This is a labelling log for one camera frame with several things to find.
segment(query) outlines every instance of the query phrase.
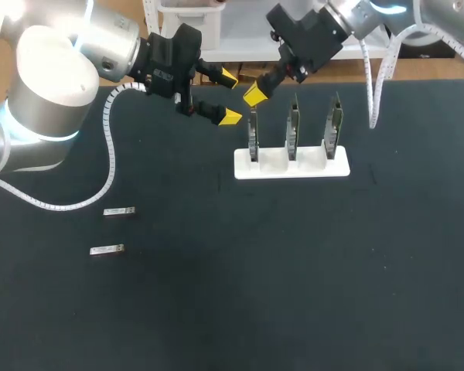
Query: yellow fingertip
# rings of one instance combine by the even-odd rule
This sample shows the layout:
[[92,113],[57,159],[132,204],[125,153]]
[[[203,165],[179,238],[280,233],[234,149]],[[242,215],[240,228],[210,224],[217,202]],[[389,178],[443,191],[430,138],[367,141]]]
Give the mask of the yellow fingertip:
[[239,83],[239,80],[238,80],[235,76],[233,76],[232,73],[230,73],[229,71],[225,70],[223,67],[222,67],[222,74],[225,75],[225,76],[227,76],[229,79],[232,79],[232,80],[235,81],[235,84],[234,84],[234,86],[232,87],[232,89],[234,89],[234,88],[237,86],[237,84]]
[[220,122],[219,126],[237,125],[242,118],[242,114],[238,114],[226,108],[225,118]]
[[267,100],[268,97],[258,87],[258,82],[254,82],[253,86],[249,88],[247,93],[244,95],[244,100],[250,107],[254,107],[260,104],[263,100]]

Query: white cable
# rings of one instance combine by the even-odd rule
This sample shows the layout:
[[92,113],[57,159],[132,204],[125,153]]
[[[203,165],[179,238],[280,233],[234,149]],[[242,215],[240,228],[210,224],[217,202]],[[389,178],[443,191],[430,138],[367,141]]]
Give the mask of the white cable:
[[373,108],[373,110],[370,112],[370,128],[372,129],[377,126],[378,118],[380,116],[381,94],[386,76],[390,74],[392,69],[394,69],[394,65],[397,61],[396,55],[398,55],[398,50],[401,47],[402,41],[416,32],[423,32],[438,36],[444,43],[453,48],[464,59],[464,46],[437,26],[429,25],[426,23],[422,26],[412,25],[407,27],[398,36],[392,38],[388,47],[387,54],[384,57],[378,72],[378,78],[374,88],[374,97],[372,97],[370,92],[368,92],[368,107]]
[[422,27],[423,19],[421,17],[421,0],[412,0],[412,8],[415,17],[415,24]]
[[369,115],[373,113],[373,74],[371,72],[371,60],[370,60],[370,53],[368,52],[368,48],[364,40],[360,40],[359,44],[361,46],[361,50],[363,52],[364,58],[364,73],[366,75],[366,90],[368,95],[368,112]]
[[115,178],[115,149],[114,149],[114,142],[112,140],[111,132],[110,132],[110,112],[111,112],[112,104],[114,102],[114,99],[117,97],[117,95],[129,89],[146,91],[145,85],[142,83],[125,83],[124,85],[121,85],[115,88],[111,92],[111,94],[108,96],[108,99],[104,105],[103,129],[104,129],[105,138],[107,140],[109,170],[108,170],[107,181],[105,182],[100,192],[98,192],[96,195],[94,195],[90,199],[87,199],[86,201],[83,201],[81,203],[75,203],[73,205],[66,205],[66,206],[58,206],[58,205],[50,205],[49,203],[43,203],[37,199],[34,199],[33,197],[26,195],[24,192],[19,191],[17,188],[13,187],[12,185],[9,185],[8,183],[4,182],[1,179],[0,179],[0,187],[2,187],[6,191],[9,191],[13,195],[19,197],[20,199],[23,199],[24,201],[36,207],[39,207],[45,210],[50,210],[50,211],[61,212],[61,211],[72,211],[72,210],[82,209],[98,201],[101,197],[103,197],[108,192]]

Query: black table surface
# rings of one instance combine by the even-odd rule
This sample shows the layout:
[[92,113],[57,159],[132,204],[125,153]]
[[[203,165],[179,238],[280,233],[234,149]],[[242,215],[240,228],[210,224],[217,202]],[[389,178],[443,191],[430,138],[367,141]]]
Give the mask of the black table surface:
[[[243,88],[197,95],[247,113]],[[0,189],[0,370],[464,370],[464,82],[282,87],[259,110],[282,146],[289,101],[318,145],[338,91],[351,175],[240,182],[247,122],[215,128],[132,91],[111,117],[113,189],[72,213]],[[3,179],[50,203],[104,183],[102,90],[68,159]],[[104,208],[135,206],[135,219]],[[125,254],[89,249],[124,243]]]

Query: small metal part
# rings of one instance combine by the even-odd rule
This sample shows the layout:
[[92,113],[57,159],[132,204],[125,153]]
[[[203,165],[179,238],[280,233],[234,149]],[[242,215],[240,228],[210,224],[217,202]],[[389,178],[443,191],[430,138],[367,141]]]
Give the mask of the small metal part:
[[123,244],[120,245],[112,245],[112,246],[103,246],[103,247],[93,247],[90,249],[90,255],[107,255],[107,254],[119,254],[125,251],[125,246]]
[[251,108],[251,116],[247,120],[247,126],[249,128],[249,154],[251,156],[251,162],[258,162],[260,143],[258,134],[258,113],[256,107]]
[[287,136],[286,145],[288,152],[288,160],[297,160],[297,147],[299,143],[299,126],[301,124],[301,113],[299,112],[299,102],[297,94],[295,100],[292,101],[291,110],[287,119]]
[[329,160],[335,159],[337,145],[339,144],[340,128],[343,121],[343,109],[340,103],[340,97],[337,93],[332,99],[332,106],[326,119],[325,127],[325,151]]
[[120,209],[105,209],[104,216],[130,216],[136,214],[135,207],[123,207]]

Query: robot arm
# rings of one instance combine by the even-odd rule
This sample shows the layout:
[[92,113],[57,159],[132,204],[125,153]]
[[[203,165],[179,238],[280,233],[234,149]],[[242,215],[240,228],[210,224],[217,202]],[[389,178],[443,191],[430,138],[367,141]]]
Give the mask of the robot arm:
[[0,0],[0,38],[15,52],[9,96],[0,104],[0,173],[60,164],[90,109],[99,77],[124,76],[147,94],[176,97],[179,113],[216,125],[241,116],[193,98],[196,71],[234,88],[237,80],[200,59],[200,32],[183,25],[173,39],[139,37],[138,24],[93,0]]
[[379,25],[391,27],[396,14],[414,20],[413,5],[421,7],[427,22],[464,42],[464,0],[329,0],[320,12],[312,10],[300,21],[293,20],[281,5],[275,6],[267,20],[273,28],[272,39],[281,42],[281,59],[270,73],[258,78],[244,99],[253,107],[269,99],[286,77],[302,83],[327,64],[349,36],[363,40]]

